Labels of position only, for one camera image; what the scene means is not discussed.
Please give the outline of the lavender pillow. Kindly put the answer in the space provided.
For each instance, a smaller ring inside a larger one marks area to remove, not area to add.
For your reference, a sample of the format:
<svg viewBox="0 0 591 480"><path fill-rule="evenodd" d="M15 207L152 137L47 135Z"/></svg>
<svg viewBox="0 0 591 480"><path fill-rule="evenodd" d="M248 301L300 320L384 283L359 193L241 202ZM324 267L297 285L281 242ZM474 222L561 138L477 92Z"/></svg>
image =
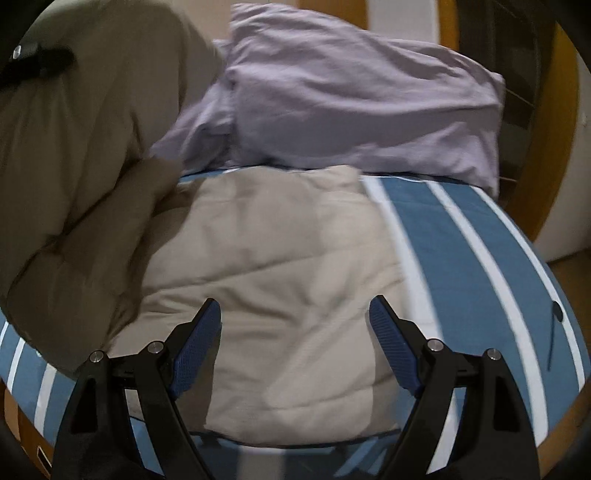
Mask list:
<svg viewBox="0 0 591 480"><path fill-rule="evenodd" d="M283 4L231 10L231 159L450 177L499 190L501 75L446 47Z"/></svg>
<svg viewBox="0 0 591 480"><path fill-rule="evenodd" d="M228 75L219 73L201 100L185 106L149 153L160 159L183 162L187 174L242 168L235 86Z"/></svg>

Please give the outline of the beige puffer jacket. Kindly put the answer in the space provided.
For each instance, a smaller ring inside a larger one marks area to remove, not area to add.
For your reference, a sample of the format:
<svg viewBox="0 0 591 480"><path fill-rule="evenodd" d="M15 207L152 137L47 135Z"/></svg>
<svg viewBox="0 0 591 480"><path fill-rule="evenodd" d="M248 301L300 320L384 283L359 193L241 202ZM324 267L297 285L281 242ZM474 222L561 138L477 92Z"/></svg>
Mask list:
<svg viewBox="0 0 591 480"><path fill-rule="evenodd" d="M1 95L1 308L18 334L71 376L214 299L221 337L178 402L188 430L287 446L401 429L368 309L381 294L404 314L405 280L360 173L181 182L151 147L221 57L166 3L58 1L26 37L75 63Z"/></svg>

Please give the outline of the lavender pillow right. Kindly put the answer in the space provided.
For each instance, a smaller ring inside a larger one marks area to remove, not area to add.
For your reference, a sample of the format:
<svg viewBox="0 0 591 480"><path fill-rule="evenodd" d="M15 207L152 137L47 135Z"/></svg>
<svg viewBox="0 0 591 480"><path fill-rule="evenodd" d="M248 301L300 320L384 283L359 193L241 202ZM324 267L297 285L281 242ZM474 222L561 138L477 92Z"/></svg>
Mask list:
<svg viewBox="0 0 591 480"><path fill-rule="evenodd" d="M450 177L499 190L501 75L446 47L283 4L231 10L231 159Z"/></svg>

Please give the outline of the lavender pillow left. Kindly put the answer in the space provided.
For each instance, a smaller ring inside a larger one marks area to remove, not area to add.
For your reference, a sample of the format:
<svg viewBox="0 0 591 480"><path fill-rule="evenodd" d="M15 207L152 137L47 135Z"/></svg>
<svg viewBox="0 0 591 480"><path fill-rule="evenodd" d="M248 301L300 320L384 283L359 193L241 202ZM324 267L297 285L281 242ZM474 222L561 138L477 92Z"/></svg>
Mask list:
<svg viewBox="0 0 591 480"><path fill-rule="evenodd" d="M242 168L235 86L228 75L219 73L201 100L185 106L149 153L160 159L183 162L187 174Z"/></svg>

